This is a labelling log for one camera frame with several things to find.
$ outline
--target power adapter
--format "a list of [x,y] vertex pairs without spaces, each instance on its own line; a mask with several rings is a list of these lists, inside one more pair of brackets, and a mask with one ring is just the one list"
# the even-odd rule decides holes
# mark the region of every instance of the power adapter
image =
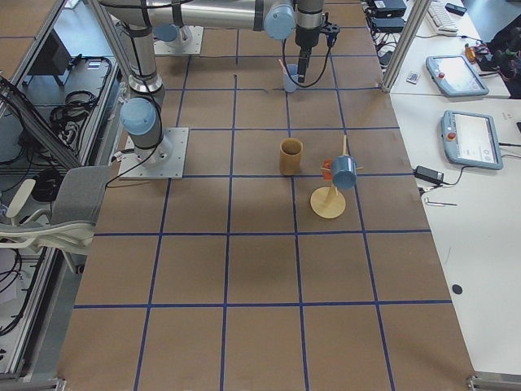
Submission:
[[427,167],[419,165],[414,169],[413,172],[415,178],[422,179],[423,181],[434,183],[437,186],[443,183],[444,174],[440,171],[428,169]]

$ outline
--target small blue cup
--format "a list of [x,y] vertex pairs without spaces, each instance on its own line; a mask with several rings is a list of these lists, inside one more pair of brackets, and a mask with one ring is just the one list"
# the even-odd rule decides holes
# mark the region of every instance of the small blue cup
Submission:
[[298,82],[299,81],[299,75],[297,74],[297,65],[296,64],[288,64],[287,65],[287,70],[290,71],[290,75],[287,75],[286,73],[283,74],[284,76],[284,90],[286,92],[295,92],[296,91],[296,88],[297,88],[297,84],[295,84],[294,82],[292,82],[290,80],[290,76],[291,76],[291,79],[293,79],[293,81],[296,81]]

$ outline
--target metal mounting plate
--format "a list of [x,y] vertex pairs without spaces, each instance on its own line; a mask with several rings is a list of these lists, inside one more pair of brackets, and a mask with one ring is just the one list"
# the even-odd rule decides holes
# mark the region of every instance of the metal mounting plate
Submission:
[[[132,167],[139,163],[138,158],[133,153],[123,155],[119,174],[124,173],[128,169],[132,170],[122,175],[121,179],[181,179],[182,172],[185,168],[188,133],[188,128],[164,128],[164,136],[172,143],[173,151],[167,160],[155,165],[139,165],[135,169],[132,169]],[[125,148],[134,148],[134,143],[130,137],[127,138]]]
[[159,56],[182,56],[182,55],[200,55],[201,46],[203,45],[203,31],[204,28],[199,26],[191,26],[192,40],[184,47],[171,47],[163,41],[154,42],[155,55]]

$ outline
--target black cable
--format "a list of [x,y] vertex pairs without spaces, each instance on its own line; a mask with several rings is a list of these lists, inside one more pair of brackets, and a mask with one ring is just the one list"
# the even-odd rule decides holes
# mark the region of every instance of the black cable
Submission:
[[20,151],[18,152],[18,155],[16,155],[15,157],[13,157],[10,160],[0,161],[0,165],[12,165],[13,163],[15,163],[18,160],[20,160],[24,156],[24,154],[25,154],[25,148],[22,147],[22,148],[20,148]]
[[322,79],[322,76],[324,76],[324,72],[326,71],[327,59],[329,59],[330,54],[331,54],[331,47],[328,47],[327,53],[326,53],[326,58],[324,59],[324,66],[322,67],[322,71],[320,72],[320,75],[318,75],[317,80],[315,80],[313,83],[306,84],[306,85],[300,84],[298,81],[294,81],[293,77],[290,76],[291,73],[290,73],[289,69],[287,68],[287,63],[286,63],[286,39],[282,40],[282,65],[284,65],[284,69],[286,70],[288,79],[291,80],[291,82],[293,84],[295,84],[296,86],[298,86],[300,88],[312,87],[315,84],[317,84],[320,81],[320,79]]
[[459,171],[458,180],[457,180],[456,182],[454,182],[454,183],[442,182],[442,183],[443,183],[444,185],[447,185],[447,186],[456,186],[456,185],[459,183],[460,179],[462,178],[463,170],[464,170],[464,169],[469,169],[469,168],[472,168],[472,167],[475,167],[475,166],[474,166],[474,165],[464,165],[464,166],[462,167],[462,169],[460,169],[460,171]]
[[0,280],[0,283],[3,282],[5,279],[7,279],[7,277],[9,277],[9,275],[11,274],[15,274],[15,277],[13,277],[13,279],[11,281],[9,281],[9,283],[7,283],[7,285],[5,287],[3,287],[2,289],[0,289],[0,294],[1,293],[4,293],[7,289],[9,289],[11,287],[11,285],[13,283],[15,283],[15,281],[18,279],[18,276],[20,275],[20,272],[22,270],[22,257],[20,256],[20,252],[17,250],[17,249],[11,249],[15,252],[15,263],[13,264],[13,267],[11,268],[11,270],[9,271],[4,271],[2,274],[5,274],[6,276]]
[[[181,0],[180,4],[187,4],[192,0]],[[163,4],[160,6],[135,6],[131,4],[108,4],[106,2],[99,2],[100,5],[109,8],[123,8],[124,10],[157,10],[160,8],[172,8],[172,4]]]
[[22,267],[22,256],[20,255],[20,251],[18,251],[17,248],[11,248],[11,250],[15,252],[15,261],[13,262],[13,266],[11,267],[10,270],[3,271],[2,273],[0,273],[0,275],[6,275],[2,279],[0,279],[0,283],[3,283],[9,277],[9,275],[11,273],[16,273],[16,274],[20,273],[20,270],[21,270],[21,267]]
[[[65,97],[64,104],[59,105],[50,112],[49,121],[51,129],[59,136],[60,141],[65,145],[69,146],[72,150],[75,151],[76,157],[80,155],[81,145],[83,144],[83,140],[85,138],[84,127],[87,119],[94,110],[94,108],[98,105],[99,100],[101,99],[101,95],[106,88],[107,79],[112,71],[112,62],[106,57],[93,57],[93,56],[83,56],[78,55],[75,59],[71,61],[71,67],[77,66],[80,61],[90,61],[90,60],[99,60],[100,62],[107,64],[107,71],[103,76],[102,85],[99,87],[98,96],[94,95],[92,92],[88,90],[77,90],[73,91]],[[67,126],[73,123],[76,125],[76,128],[70,130]]]
[[416,38],[423,38],[423,39],[428,39],[428,38],[435,38],[435,37],[449,37],[449,38],[463,38],[463,39],[473,39],[475,40],[476,42],[483,42],[483,40],[481,39],[478,39],[478,38],[474,38],[474,37],[469,37],[468,35],[446,35],[446,34],[434,34],[434,35],[428,35],[428,36],[422,36],[422,35],[416,35],[415,36]]
[[[128,149],[122,149],[121,151],[119,151],[119,153],[122,154],[122,155],[125,155],[125,154],[127,154],[127,153],[132,153],[132,152],[134,152],[134,151],[135,151],[134,148],[128,148]],[[118,153],[118,152],[116,152],[114,155],[112,155],[112,157],[111,157],[111,163],[112,163],[114,160],[117,159],[117,157],[116,157],[116,154],[117,154],[117,153]]]
[[[138,49],[136,48],[136,42],[134,41],[134,37],[129,36],[129,38],[130,38],[130,43],[132,43],[132,49],[133,49],[133,51],[134,51],[134,57],[136,58],[136,63],[137,63],[137,66],[138,66],[139,76],[143,77],[143,72],[142,72],[142,68],[141,68],[141,63],[140,63],[140,61],[139,61],[139,56],[138,56]],[[136,169],[136,168],[139,167],[140,165],[143,165],[144,163],[146,163],[146,162],[147,162],[147,161],[152,157],[152,155],[155,154],[155,151],[157,151],[157,148],[159,147],[159,145],[160,145],[161,142],[163,141],[163,120],[161,119],[161,108],[160,108],[160,105],[155,101],[154,95],[153,95],[152,92],[150,91],[150,87],[148,86],[146,80],[143,81],[143,84],[145,85],[145,88],[147,89],[148,95],[151,97],[152,102],[154,103],[155,111],[156,111],[156,113],[157,113],[157,116],[159,117],[159,122],[160,122],[160,137],[159,137],[159,139],[157,140],[157,143],[155,144],[154,149],[152,150],[152,152],[150,153],[150,155],[148,155],[145,159],[141,160],[141,161],[138,162],[136,165],[134,165],[133,167],[130,167],[129,169],[127,169],[127,170],[124,171],[123,173],[118,174],[118,175],[116,175],[114,178],[110,179],[107,183],[105,183],[105,188],[106,188],[106,189],[115,188],[115,187],[110,187],[110,186],[108,186],[108,185],[109,185],[110,183],[116,181],[118,178],[121,178],[123,175],[129,173],[129,172],[132,171],[133,169]]]
[[13,190],[15,187],[17,187],[18,185],[20,185],[24,179],[27,178],[28,174],[29,174],[29,171],[31,170],[31,162],[29,162],[29,165],[28,165],[28,168],[25,170],[25,173],[24,175],[22,176],[22,178],[17,182],[15,183],[13,186],[11,187],[8,187],[7,189],[3,189],[3,190],[0,190],[0,193],[5,193],[6,191],[9,191],[9,190]]
[[38,261],[36,265],[34,266],[34,273],[33,277],[31,278],[31,283],[29,284],[29,287],[25,290],[25,298],[24,303],[22,304],[20,311],[17,315],[13,316],[13,320],[5,326],[0,327],[0,336],[5,336],[6,334],[12,332],[16,325],[19,323],[19,321],[24,317],[25,309],[27,308],[27,305],[29,303],[29,298],[31,297],[31,293],[33,292],[34,285],[36,284],[37,276],[40,271],[40,267],[42,266],[43,260],[45,259],[47,252],[47,248],[44,248],[42,250],[42,253],[40,254],[40,257],[38,258]]
[[502,147],[521,147],[521,144],[499,143]]

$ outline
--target metal frame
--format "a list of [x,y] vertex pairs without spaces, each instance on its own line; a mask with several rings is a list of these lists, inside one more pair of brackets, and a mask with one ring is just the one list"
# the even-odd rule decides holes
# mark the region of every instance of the metal frame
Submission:
[[521,376],[483,373],[469,377],[466,384],[471,391],[521,391]]
[[64,391],[67,382],[61,379],[53,379],[46,381],[22,383],[13,382],[9,384],[0,384],[0,391],[43,391],[53,389],[55,391]]

